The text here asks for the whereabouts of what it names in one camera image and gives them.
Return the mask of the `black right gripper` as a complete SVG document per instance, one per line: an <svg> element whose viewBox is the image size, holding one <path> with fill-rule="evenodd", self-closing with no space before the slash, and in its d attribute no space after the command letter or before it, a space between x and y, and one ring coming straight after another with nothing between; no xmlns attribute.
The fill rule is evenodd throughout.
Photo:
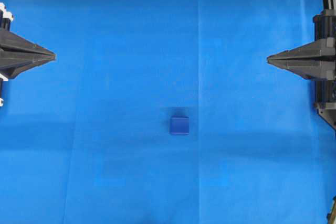
<svg viewBox="0 0 336 224"><path fill-rule="evenodd" d="M335 129L335 11L323 10L313 18L314 39L303 46L267 58L267 63L314 83L318 115ZM324 61L291 60L326 57Z"/></svg>

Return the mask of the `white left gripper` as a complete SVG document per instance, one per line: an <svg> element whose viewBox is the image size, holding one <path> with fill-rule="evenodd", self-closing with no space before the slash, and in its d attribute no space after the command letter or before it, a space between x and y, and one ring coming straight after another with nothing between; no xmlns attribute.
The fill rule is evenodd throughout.
<svg viewBox="0 0 336 224"><path fill-rule="evenodd" d="M13 20L13 14L1 3L1 74L8 79L56 60L54 52L10 32Z"/></svg>

